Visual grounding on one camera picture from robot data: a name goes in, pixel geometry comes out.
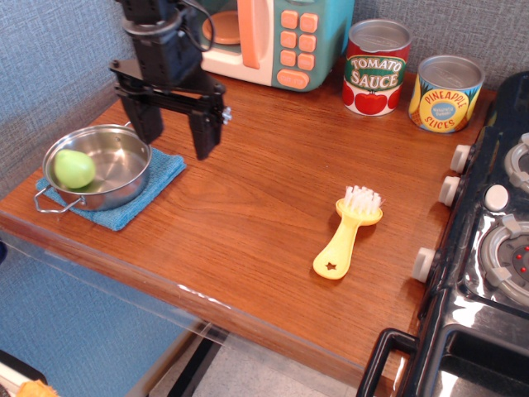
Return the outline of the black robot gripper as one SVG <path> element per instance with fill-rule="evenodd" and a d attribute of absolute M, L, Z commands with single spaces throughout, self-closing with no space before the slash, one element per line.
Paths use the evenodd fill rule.
<path fill-rule="evenodd" d="M 139 24 L 123 19 L 135 58 L 114 60 L 116 91 L 136 135 L 152 144 L 164 130 L 161 109 L 188 116 L 198 160 L 220 144 L 222 124 L 232 119 L 226 87 L 202 69 L 203 49 L 183 18 Z"/>

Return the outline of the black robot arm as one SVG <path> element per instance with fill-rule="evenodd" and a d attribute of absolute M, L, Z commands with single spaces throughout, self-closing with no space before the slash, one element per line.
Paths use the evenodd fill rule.
<path fill-rule="evenodd" d="M 115 90 L 136 132 L 146 144 L 164 130 L 162 110 L 188 117 L 196 157 L 208 158 L 231 120 L 225 86 L 202 68 L 199 19 L 212 16 L 195 1 L 123 1 L 122 26 L 136 57 L 114 60 Z"/>

